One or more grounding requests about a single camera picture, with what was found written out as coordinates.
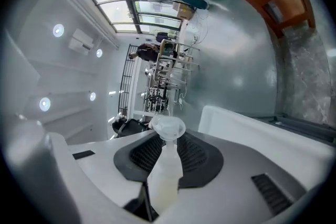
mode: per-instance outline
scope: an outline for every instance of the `marble wall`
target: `marble wall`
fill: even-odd
[[[285,29],[274,41],[278,67],[277,112],[336,127],[336,34],[323,0],[310,0],[316,29]]]

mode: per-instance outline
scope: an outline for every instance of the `black slot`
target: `black slot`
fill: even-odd
[[[282,193],[278,186],[266,174],[251,177],[268,207],[274,215],[285,211],[292,202]]]
[[[95,153],[93,151],[83,151],[83,152],[74,153],[73,157],[75,159],[82,159],[82,158],[89,157],[94,154]]]
[[[86,46],[85,44],[83,44],[83,47],[86,48],[87,50],[91,50],[91,48],[89,46]]]

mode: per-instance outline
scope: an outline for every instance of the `black vent grille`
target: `black vent grille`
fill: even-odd
[[[273,214],[277,215],[292,205],[267,174],[253,176],[251,179]]]
[[[204,149],[184,136],[179,138],[177,152],[181,159],[183,173],[196,170],[207,161]]]
[[[130,152],[132,163],[150,173],[160,157],[162,151],[162,139],[157,135]]]

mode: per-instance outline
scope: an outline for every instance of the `gray floor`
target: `gray floor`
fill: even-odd
[[[245,0],[211,4],[187,26],[186,43],[199,37],[201,51],[192,52],[199,69],[187,78],[183,109],[174,107],[174,116],[194,130],[205,105],[255,115],[276,109],[275,52],[264,20]]]

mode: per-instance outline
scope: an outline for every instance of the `window frame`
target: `window frame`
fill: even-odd
[[[168,30],[174,30],[174,31],[180,31],[183,19],[177,18],[172,15],[167,15],[167,14],[161,14],[161,13],[151,13],[151,12],[138,12],[135,3],[138,1],[149,1],[149,0],[109,0],[109,1],[103,1],[103,2],[97,2],[96,0],[92,0],[95,4],[95,6],[99,9],[99,11],[102,13],[104,18],[107,20],[107,22],[110,24],[110,26],[114,29],[116,33],[138,33],[138,34],[146,34],[150,35],[149,32],[142,32],[140,29],[140,25],[148,25],[148,26],[157,26],[161,28],[165,28]],[[132,16],[133,24],[135,25],[136,31],[117,31],[116,28],[113,25],[120,25],[120,24],[132,24],[132,22],[116,22],[112,23],[111,20],[107,17],[106,13],[104,12],[103,8],[100,6],[102,4],[107,4],[107,3],[112,3],[112,2],[118,2],[118,1],[125,1],[127,4],[127,7],[130,11],[130,14]],[[167,4],[172,4],[172,1],[161,1],[161,3],[167,3]],[[140,21],[139,15],[144,15],[144,16],[155,16],[155,17],[162,17],[163,19],[172,19],[180,22],[179,27],[171,27],[168,25],[161,25],[161,24],[154,24],[154,23],[143,23]]]

